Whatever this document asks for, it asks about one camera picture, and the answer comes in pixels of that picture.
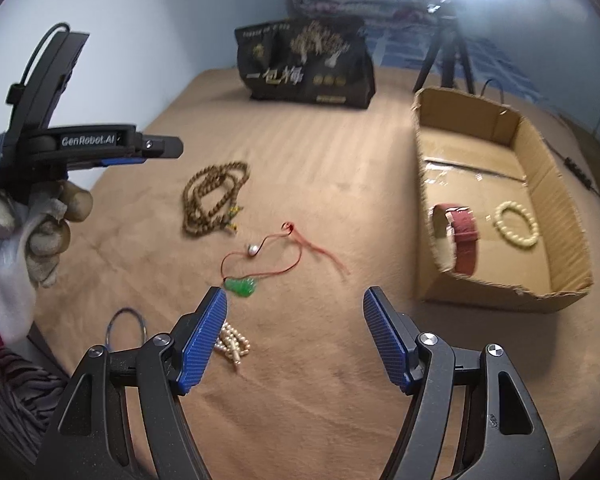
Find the gloved left hand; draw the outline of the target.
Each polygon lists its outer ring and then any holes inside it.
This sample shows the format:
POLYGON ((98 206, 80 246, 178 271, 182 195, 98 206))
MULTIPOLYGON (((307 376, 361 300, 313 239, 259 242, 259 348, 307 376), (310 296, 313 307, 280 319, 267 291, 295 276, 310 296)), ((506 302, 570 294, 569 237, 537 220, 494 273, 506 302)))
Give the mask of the gloved left hand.
POLYGON ((90 191, 70 181, 37 184, 23 205, 0 194, 0 341, 29 333, 38 289, 56 283, 70 223, 93 210, 90 191))

